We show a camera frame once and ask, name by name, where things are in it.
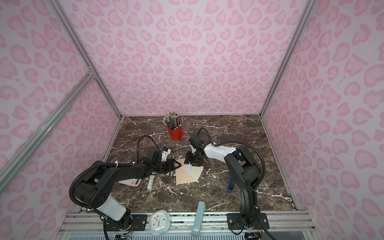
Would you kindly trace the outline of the white letter paper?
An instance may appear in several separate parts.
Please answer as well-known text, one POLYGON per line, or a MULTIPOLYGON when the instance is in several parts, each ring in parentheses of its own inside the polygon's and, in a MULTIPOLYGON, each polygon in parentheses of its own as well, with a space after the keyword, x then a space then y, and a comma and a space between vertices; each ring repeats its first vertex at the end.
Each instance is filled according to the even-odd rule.
POLYGON ((190 176, 192 176, 192 165, 191 164, 188 164, 187 167, 186 167, 186 173, 189 174, 190 176))

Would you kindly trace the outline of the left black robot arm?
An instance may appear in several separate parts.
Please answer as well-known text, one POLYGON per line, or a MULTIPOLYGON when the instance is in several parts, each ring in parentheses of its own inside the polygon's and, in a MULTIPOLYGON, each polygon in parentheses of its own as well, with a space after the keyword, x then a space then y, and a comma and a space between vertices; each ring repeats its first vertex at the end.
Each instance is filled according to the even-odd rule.
POLYGON ((145 179, 152 173, 166 174, 182 165, 174 159, 162 160, 162 149, 151 148, 141 161, 129 164, 94 162, 81 172, 69 188, 69 197, 76 205, 93 210, 103 220, 104 229, 133 230, 136 224, 131 211, 120 204, 111 191, 115 183, 145 179))

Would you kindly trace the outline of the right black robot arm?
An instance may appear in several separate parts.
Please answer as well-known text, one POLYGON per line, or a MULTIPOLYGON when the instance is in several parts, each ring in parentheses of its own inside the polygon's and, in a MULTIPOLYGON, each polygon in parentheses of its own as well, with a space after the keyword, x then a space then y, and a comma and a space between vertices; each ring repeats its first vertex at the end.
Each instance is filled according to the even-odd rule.
POLYGON ((227 214, 228 228, 234 232, 248 230, 267 231, 270 226, 266 214, 258 206, 257 188, 266 175, 266 163, 262 155, 250 144, 238 140, 212 144, 203 141, 199 135, 189 139, 194 152, 187 152, 185 163, 201 167, 205 159, 215 159, 225 163, 230 172, 227 187, 240 188, 241 207, 238 214, 227 214))

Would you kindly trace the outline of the pink envelope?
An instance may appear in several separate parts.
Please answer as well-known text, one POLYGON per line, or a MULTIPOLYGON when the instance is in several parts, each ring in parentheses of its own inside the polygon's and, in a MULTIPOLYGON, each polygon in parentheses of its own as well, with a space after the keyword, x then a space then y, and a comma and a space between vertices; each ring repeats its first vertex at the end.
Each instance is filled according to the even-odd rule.
POLYGON ((186 173, 187 165, 184 164, 185 159, 177 160, 182 166, 176 170, 176 185, 197 182, 203 172, 204 167, 192 167, 192 176, 186 173))

